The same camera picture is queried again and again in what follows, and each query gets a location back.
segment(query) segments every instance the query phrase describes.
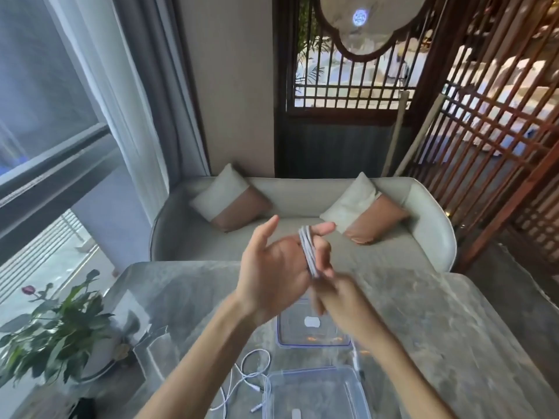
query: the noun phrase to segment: sofa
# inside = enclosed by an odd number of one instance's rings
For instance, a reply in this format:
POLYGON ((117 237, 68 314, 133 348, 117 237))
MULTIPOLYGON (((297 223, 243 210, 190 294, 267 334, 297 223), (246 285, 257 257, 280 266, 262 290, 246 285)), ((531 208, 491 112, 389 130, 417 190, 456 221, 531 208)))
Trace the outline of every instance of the sofa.
MULTIPOLYGON (((213 177, 188 179, 176 188, 159 212, 150 240, 150 259, 238 261, 262 217, 245 227, 222 232, 210 225, 188 202, 213 181, 213 177)), ((322 222, 328 209, 353 179, 248 178, 248 182, 273 203, 266 216, 279 214, 278 228, 270 241, 296 233, 302 225, 322 222)), ((404 267, 448 272, 456 258, 456 238, 451 222, 429 191, 411 177, 373 178, 374 185, 410 212, 410 217, 371 245, 357 245, 339 232, 326 239, 332 245, 332 265, 351 270, 362 267, 404 267)))

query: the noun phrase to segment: right hand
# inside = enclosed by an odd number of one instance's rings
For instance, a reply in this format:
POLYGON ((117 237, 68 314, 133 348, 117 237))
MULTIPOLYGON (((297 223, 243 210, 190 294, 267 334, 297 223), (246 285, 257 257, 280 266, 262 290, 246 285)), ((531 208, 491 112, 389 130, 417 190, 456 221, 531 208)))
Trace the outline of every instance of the right hand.
POLYGON ((325 310, 342 331, 361 345, 373 344, 387 328, 363 291, 350 275, 334 271, 329 259, 317 256, 316 265, 323 277, 314 279, 311 285, 325 310))

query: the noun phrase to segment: clear plastic box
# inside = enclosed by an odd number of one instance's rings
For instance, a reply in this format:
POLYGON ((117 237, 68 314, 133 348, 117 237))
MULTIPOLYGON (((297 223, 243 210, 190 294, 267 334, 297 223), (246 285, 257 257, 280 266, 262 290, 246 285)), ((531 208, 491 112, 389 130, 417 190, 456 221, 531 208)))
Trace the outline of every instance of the clear plastic box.
POLYGON ((329 315, 317 316, 310 300, 301 298, 277 317, 276 342, 285 348, 349 346, 349 336, 329 315))
POLYGON ((263 419, 371 419, 365 393, 349 366, 272 372, 263 419))

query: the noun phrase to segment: white and brown pillow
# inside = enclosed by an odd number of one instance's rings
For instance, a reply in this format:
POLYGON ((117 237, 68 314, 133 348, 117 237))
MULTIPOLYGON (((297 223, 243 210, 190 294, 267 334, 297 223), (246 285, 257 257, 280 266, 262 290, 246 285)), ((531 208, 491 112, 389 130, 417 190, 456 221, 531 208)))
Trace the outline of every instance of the white and brown pillow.
POLYGON ((270 210, 272 204, 229 163, 190 205, 223 232, 235 231, 270 210))
POLYGON ((335 222, 336 230, 353 242, 370 244, 409 215, 361 172, 320 218, 335 222))

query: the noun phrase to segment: charging cable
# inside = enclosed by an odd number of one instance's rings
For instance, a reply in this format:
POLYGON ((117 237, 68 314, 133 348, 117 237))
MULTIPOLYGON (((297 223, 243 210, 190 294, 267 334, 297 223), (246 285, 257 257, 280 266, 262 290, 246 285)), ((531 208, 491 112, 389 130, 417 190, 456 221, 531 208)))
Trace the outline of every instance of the charging cable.
MULTIPOLYGON (((264 390, 259 387, 258 385, 255 385, 251 382, 248 382, 248 378, 256 378, 258 376, 262 376, 264 377, 264 380, 268 379, 268 376, 266 375, 266 371, 268 371, 268 368, 270 367, 270 362, 272 361, 272 357, 270 356, 270 352, 268 350, 264 350, 264 349, 254 349, 250 352, 248 352, 245 357, 243 357, 243 359, 241 360, 241 366, 237 366, 237 363, 235 363, 233 365, 233 368, 231 369, 231 373, 229 375, 229 388, 227 389, 227 395, 225 394, 225 391, 223 391, 223 388, 220 386, 219 387, 219 392, 221 394, 221 398, 223 399, 223 401, 221 402, 221 404, 219 406, 216 407, 210 407, 210 412, 214 412, 215 410, 218 410, 220 408, 223 407, 223 419, 225 419, 227 417, 227 402, 229 401, 229 399, 231 398, 231 396, 233 395, 235 389, 242 383, 244 382, 246 385, 248 385, 249 387, 251 387, 253 390, 259 392, 259 393, 263 393, 264 390), (245 361, 248 359, 248 357, 251 354, 254 354, 256 352, 262 352, 265 353, 265 355, 268 357, 268 361, 266 362, 266 365, 261 369, 261 370, 257 370, 256 372, 252 372, 252 373, 244 373, 243 372, 243 368, 244 368, 244 363, 245 361), (234 370, 237 370, 237 372, 241 375, 241 379, 238 380, 235 385, 233 385, 233 372, 234 370)), ((260 410, 262 408, 262 403, 254 406, 251 410, 250 413, 254 413, 257 410, 260 410)))
POLYGON ((301 240, 301 247, 303 248, 310 274, 313 278, 318 278, 319 274, 316 269, 315 248, 312 243, 311 227, 309 225, 302 226, 299 229, 299 239, 301 240))

